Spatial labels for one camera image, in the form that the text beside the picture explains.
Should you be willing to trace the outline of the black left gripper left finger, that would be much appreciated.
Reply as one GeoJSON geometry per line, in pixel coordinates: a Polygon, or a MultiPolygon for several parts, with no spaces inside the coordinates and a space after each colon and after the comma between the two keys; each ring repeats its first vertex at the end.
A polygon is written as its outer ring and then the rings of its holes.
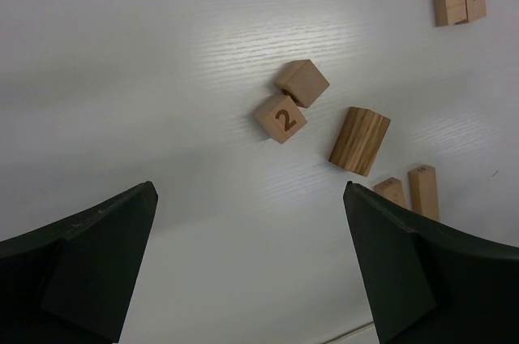
{"type": "Polygon", "coordinates": [[[3,343],[117,343],[157,210],[153,183],[1,242],[3,343]]]}

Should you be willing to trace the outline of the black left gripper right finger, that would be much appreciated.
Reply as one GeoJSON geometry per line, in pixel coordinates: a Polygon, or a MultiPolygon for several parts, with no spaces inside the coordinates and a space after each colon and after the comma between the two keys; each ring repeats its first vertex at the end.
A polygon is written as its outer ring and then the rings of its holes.
{"type": "Polygon", "coordinates": [[[345,212],[382,343],[516,343],[518,250],[348,182],[345,212]]]}

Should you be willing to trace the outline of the wood plank numbered fourteen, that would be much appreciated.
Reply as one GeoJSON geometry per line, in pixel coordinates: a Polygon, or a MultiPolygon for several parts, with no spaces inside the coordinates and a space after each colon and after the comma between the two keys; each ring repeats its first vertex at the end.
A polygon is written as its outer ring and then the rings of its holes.
{"type": "Polygon", "coordinates": [[[404,209],[407,208],[404,188],[400,179],[394,177],[386,178],[384,181],[377,183],[373,190],[394,204],[404,209]]]}

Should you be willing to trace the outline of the light wood plank block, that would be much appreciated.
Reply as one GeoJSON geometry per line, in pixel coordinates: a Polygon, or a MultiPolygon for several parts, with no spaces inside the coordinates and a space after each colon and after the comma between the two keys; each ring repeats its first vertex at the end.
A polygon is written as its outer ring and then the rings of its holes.
{"type": "Polygon", "coordinates": [[[422,165],[408,172],[411,207],[415,213],[434,221],[440,220],[435,168],[422,165]]]}

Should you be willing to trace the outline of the dark striped wood block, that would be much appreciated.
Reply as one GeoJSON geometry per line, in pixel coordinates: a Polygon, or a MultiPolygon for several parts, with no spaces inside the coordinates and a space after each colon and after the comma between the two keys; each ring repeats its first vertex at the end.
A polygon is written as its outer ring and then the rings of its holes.
{"type": "Polygon", "coordinates": [[[373,110],[350,107],[328,161],[367,177],[375,162],[391,119],[373,110]]]}

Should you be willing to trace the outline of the wood cube numbered two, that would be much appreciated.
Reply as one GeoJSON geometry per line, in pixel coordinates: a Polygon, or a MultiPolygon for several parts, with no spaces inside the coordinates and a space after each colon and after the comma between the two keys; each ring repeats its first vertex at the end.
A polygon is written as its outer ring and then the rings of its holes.
{"type": "Polygon", "coordinates": [[[254,116],[269,137],[279,144],[284,144],[307,124],[294,100],[285,94],[269,97],[254,116]]]}

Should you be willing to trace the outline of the plain light wood cube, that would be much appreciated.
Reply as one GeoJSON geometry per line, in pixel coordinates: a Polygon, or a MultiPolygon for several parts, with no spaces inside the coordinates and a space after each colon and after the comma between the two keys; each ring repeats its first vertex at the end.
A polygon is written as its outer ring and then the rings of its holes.
{"type": "Polygon", "coordinates": [[[328,89],[329,82],[310,59],[305,59],[290,62],[274,85],[298,106],[308,109],[328,89]]]}

